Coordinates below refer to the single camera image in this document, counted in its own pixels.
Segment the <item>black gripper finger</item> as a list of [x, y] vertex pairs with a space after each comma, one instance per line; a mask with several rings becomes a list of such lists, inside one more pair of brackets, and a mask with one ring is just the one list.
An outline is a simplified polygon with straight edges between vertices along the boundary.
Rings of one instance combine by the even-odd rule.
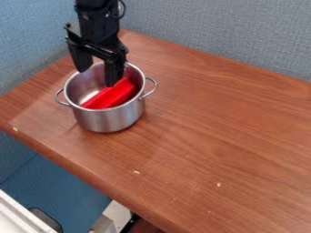
[[89, 67], [93, 64], [92, 54], [82, 46], [78, 46], [72, 42], [68, 42], [66, 45], [70, 57], [73, 59], [74, 68], [80, 73], [82, 73], [89, 69]]
[[122, 56], [104, 60], [104, 84], [112, 87], [122, 78], [126, 59]]

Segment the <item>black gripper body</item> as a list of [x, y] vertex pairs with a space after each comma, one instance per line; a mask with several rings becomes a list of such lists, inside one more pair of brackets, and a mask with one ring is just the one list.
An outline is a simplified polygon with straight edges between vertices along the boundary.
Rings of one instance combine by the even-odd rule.
[[64, 26], [66, 43], [82, 46], [101, 60], [125, 57], [128, 49], [117, 37], [125, 9], [124, 5], [76, 5], [77, 21]]

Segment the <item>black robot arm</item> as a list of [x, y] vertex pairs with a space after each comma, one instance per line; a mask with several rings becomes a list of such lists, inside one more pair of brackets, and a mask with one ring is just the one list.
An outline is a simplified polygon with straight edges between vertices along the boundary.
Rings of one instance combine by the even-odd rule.
[[74, 0], [77, 22], [66, 22], [65, 42], [76, 70], [93, 65], [93, 56], [104, 63], [104, 84], [112, 87], [122, 78], [128, 48], [117, 37], [118, 20], [126, 6], [122, 0]]

